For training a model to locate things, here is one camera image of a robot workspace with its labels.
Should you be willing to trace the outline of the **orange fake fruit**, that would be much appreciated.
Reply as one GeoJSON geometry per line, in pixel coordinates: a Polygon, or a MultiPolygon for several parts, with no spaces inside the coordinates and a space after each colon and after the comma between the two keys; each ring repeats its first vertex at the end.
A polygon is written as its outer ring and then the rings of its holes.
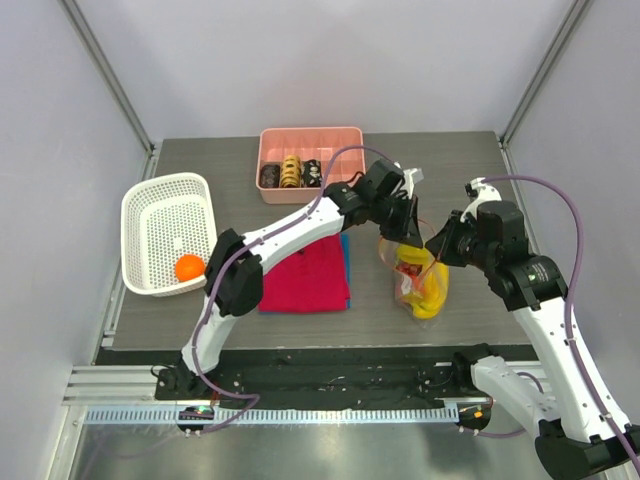
{"type": "Polygon", "coordinates": [[[180,282],[187,282],[202,276],[205,268],[202,258],[194,254],[185,254],[176,261],[174,273],[180,282]]]}

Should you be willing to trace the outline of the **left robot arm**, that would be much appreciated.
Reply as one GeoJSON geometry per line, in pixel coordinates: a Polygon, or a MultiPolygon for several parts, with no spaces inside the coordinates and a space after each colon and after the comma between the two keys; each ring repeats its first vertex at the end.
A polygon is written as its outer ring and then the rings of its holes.
{"type": "Polygon", "coordinates": [[[205,397],[213,385],[222,347],[237,320],[252,312],[263,297],[263,277],[294,253],[325,237],[372,222],[392,242],[420,248],[419,168],[403,170],[378,160],[354,184],[326,185],[313,201],[261,229],[218,237],[205,269],[205,300],[188,343],[181,350],[178,386],[190,398],[205,397]]]}

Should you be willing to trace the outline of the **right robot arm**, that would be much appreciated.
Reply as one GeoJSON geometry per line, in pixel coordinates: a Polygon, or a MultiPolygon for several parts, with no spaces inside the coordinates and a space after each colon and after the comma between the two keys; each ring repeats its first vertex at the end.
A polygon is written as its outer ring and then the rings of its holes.
{"type": "Polygon", "coordinates": [[[541,393],[485,344],[456,355],[457,391],[496,400],[534,441],[554,479],[586,479],[639,454],[639,428],[614,400],[583,342],[555,262],[530,251],[524,217],[504,200],[451,212],[426,243],[447,266],[481,270],[524,329],[551,388],[541,393]]]}

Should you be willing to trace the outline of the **red fake fruit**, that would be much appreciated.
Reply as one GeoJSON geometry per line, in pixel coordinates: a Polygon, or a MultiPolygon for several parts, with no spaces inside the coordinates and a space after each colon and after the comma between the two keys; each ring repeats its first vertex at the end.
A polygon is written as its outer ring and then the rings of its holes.
{"type": "Polygon", "coordinates": [[[396,267],[400,273],[411,279],[418,278],[423,268],[421,264],[408,263],[404,261],[399,262],[396,267]]]}

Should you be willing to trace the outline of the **black floral rolled item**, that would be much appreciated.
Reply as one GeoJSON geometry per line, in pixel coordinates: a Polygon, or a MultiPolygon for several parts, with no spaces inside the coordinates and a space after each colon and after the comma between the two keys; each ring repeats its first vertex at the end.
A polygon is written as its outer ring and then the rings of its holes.
{"type": "Polygon", "coordinates": [[[321,162],[316,159],[304,161],[302,164],[301,184],[304,188],[319,188],[323,174],[321,162]]]}

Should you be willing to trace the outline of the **yellow patterned rolled item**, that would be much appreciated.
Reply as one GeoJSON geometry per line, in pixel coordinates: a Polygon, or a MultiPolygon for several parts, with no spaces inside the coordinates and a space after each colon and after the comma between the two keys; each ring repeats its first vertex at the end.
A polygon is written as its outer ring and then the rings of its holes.
{"type": "Polygon", "coordinates": [[[280,188],[299,188],[302,184],[302,162],[297,155],[286,156],[280,168],[280,188]]]}

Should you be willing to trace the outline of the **pink divided plastic tray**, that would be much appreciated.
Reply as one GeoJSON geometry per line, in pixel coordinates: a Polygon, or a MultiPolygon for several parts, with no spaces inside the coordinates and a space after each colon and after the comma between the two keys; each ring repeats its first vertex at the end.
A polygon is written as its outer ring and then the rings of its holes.
{"type": "Polygon", "coordinates": [[[255,184],[262,200],[270,205],[306,204],[316,197],[318,188],[280,188],[279,179],[273,187],[261,182],[265,165],[281,166],[287,156],[295,155],[302,162],[317,160],[321,173],[339,149],[363,144],[363,133],[357,127],[269,128],[260,135],[255,184]]]}

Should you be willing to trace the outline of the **dark brown rolled item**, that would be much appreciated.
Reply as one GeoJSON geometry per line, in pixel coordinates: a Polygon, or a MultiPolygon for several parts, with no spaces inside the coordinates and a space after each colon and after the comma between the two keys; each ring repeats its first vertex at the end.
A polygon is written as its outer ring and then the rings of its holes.
{"type": "Polygon", "coordinates": [[[259,187],[274,189],[280,187],[281,165],[276,163],[264,164],[259,171],[259,187]]]}

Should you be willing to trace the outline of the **white perforated plastic basket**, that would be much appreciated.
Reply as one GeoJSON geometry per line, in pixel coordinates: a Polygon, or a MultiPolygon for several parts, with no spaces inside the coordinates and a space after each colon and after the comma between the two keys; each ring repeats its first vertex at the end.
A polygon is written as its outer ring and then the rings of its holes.
{"type": "Polygon", "coordinates": [[[140,182],[121,202],[121,273],[126,287],[143,296],[166,297],[199,289],[200,274],[176,275],[186,255],[206,262],[217,240],[207,181],[181,172],[140,182]]]}

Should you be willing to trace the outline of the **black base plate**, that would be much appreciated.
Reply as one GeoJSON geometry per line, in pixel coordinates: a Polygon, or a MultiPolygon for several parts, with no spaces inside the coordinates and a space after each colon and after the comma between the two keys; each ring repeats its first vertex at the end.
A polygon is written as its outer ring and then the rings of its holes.
{"type": "Polygon", "coordinates": [[[251,394],[269,410],[439,408],[469,397],[453,362],[471,346],[227,350],[204,379],[177,363],[156,364],[158,400],[219,401],[239,409],[251,394]]]}

